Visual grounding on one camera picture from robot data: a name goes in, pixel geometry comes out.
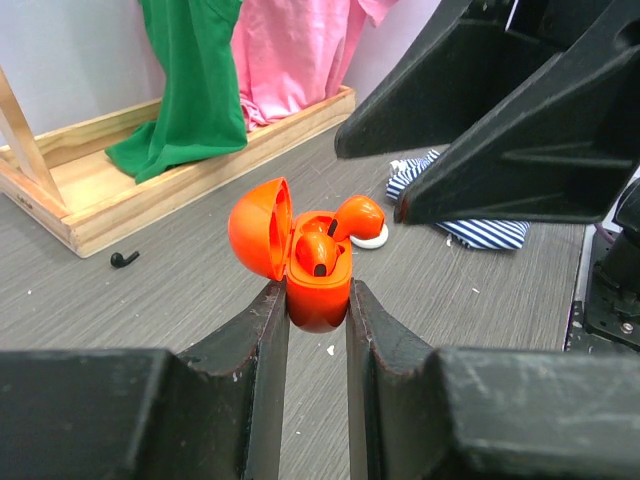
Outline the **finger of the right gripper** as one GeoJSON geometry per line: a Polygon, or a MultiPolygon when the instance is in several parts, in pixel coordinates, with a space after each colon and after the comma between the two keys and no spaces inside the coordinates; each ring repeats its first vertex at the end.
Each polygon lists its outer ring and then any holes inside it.
{"type": "Polygon", "coordinates": [[[335,135],[343,159],[456,140],[557,49],[546,1],[443,1],[395,67],[335,135]]]}
{"type": "Polygon", "coordinates": [[[401,196],[402,223],[591,223],[639,164],[639,5],[546,1],[556,47],[401,196]]]}

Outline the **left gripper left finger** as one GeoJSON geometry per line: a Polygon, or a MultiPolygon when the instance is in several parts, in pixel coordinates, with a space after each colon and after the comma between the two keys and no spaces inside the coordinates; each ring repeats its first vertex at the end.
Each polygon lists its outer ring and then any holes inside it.
{"type": "Polygon", "coordinates": [[[5,479],[275,479],[289,340],[268,283],[188,349],[5,351],[5,479]]]}

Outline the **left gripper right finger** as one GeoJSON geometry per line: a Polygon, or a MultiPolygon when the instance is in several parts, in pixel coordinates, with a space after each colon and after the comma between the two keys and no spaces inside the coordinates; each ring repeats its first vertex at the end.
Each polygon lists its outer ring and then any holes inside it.
{"type": "Polygon", "coordinates": [[[346,317],[354,479],[635,479],[639,360],[434,348],[360,280],[346,317]]]}

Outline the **blue striped cloth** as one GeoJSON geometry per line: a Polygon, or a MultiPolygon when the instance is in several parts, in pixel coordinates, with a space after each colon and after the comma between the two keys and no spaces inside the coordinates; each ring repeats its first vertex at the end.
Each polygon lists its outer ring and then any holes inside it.
{"type": "MultiPolygon", "coordinates": [[[[440,153],[429,149],[423,157],[392,160],[385,195],[397,201],[400,194],[438,160],[440,153]]],[[[526,221],[469,219],[436,224],[466,248],[477,250],[522,249],[531,224],[526,221]]]]}

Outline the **white earbud charging case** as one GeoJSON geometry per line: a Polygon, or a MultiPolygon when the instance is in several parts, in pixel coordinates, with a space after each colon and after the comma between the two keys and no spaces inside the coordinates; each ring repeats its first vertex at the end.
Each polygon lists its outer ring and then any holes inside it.
{"type": "Polygon", "coordinates": [[[351,243],[364,250],[376,250],[383,247],[389,238],[389,229],[386,223],[381,227],[380,234],[370,239],[359,238],[355,235],[350,236],[351,243]]]}

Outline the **orange earbud charging case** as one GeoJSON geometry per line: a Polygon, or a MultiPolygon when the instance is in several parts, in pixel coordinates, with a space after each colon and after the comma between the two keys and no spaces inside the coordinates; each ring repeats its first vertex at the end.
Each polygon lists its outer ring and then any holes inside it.
{"type": "Polygon", "coordinates": [[[278,177],[246,193],[233,207],[228,236],[238,260],[250,271],[270,280],[284,281],[291,321],[311,333],[339,327],[347,312],[353,272],[348,240],[337,244],[333,272],[314,277],[296,258],[296,243],[311,231],[326,232],[331,211],[294,214],[287,180],[278,177]]]}

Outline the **orange earbud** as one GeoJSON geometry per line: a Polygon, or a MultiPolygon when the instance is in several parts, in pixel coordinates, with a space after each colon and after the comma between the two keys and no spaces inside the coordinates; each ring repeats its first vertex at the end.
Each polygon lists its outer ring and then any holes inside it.
{"type": "Polygon", "coordinates": [[[371,240],[382,233],[385,214],[382,208],[365,195],[348,198],[334,213],[328,235],[335,241],[351,236],[371,240]]]}
{"type": "Polygon", "coordinates": [[[339,255],[340,247],[325,233],[303,233],[296,243],[296,259],[300,266],[313,277],[331,275],[339,255]]]}

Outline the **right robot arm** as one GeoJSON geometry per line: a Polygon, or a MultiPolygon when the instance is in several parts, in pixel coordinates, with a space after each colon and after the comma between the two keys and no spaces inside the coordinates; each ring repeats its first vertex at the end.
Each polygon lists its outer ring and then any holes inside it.
{"type": "Polygon", "coordinates": [[[531,223],[620,226],[594,276],[639,303],[639,5],[444,1],[339,129],[359,158],[443,145],[391,175],[394,219],[519,249],[531,223]]]}

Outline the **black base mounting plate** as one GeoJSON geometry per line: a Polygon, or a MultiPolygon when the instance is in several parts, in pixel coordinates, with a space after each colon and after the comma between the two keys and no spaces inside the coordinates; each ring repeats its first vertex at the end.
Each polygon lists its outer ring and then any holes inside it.
{"type": "Polygon", "coordinates": [[[639,237],[621,231],[592,242],[586,292],[572,303],[564,350],[639,352],[639,237]]]}

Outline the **pink t-shirt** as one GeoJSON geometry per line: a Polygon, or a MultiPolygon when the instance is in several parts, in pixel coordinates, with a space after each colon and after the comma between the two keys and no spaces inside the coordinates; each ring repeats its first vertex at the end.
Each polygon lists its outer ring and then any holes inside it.
{"type": "Polygon", "coordinates": [[[245,1],[232,52],[251,132],[338,93],[366,24],[394,1],[245,1]]]}

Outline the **black earbud centre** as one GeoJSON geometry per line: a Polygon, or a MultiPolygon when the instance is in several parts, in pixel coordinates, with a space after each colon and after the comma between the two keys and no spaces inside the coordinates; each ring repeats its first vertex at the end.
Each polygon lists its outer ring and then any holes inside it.
{"type": "Polygon", "coordinates": [[[124,256],[121,252],[114,252],[110,257],[110,265],[114,269],[122,269],[129,266],[139,257],[140,257],[139,251],[134,251],[127,256],[124,256]]]}

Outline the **green tank top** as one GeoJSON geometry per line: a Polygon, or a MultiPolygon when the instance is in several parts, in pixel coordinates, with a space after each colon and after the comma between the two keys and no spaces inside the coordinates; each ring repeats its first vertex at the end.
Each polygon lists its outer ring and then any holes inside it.
{"type": "Polygon", "coordinates": [[[106,149],[137,184],[183,164],[247,145],[231,49],[240,1],[141,1],[152,50],[166,81],[154,121],[106,149]]]}

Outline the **wooden clothes rack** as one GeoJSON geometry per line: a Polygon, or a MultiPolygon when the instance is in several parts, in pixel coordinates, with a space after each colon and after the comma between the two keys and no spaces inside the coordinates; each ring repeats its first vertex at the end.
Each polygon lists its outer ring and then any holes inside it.
{"type": "Polygon", "coordinates": [[[34,135],[1,81],[1,190],[80,258],[90,257],[342,123],[356,93],[338,94],[250,132],[238,153],[172,169],[138,184],[106,148],[159,113],[158,99],[34,135]]]}

